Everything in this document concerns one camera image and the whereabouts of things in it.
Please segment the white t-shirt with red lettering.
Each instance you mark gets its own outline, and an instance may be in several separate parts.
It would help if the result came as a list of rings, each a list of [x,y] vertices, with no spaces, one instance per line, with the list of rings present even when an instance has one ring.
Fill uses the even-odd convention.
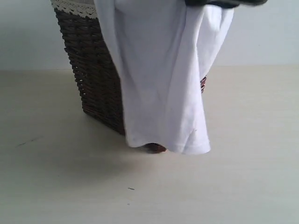
[[[121,81],[127,143],[179,154],[210,151],[201,81],[233,9],[182,0],[97,0],[98,20]]]

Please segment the brown wicker basket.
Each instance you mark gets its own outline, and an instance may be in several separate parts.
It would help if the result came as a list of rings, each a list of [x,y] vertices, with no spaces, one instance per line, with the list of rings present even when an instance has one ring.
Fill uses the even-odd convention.
[[[83,111],[126,137],[121,81],[98,19],[56,10]]]

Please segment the white lace basket liner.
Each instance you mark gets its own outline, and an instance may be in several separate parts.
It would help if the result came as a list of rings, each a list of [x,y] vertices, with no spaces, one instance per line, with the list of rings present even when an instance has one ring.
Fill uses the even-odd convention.
[[[73,14],[96,13],[93,0],[51,0],[51,4],[55,9]]]

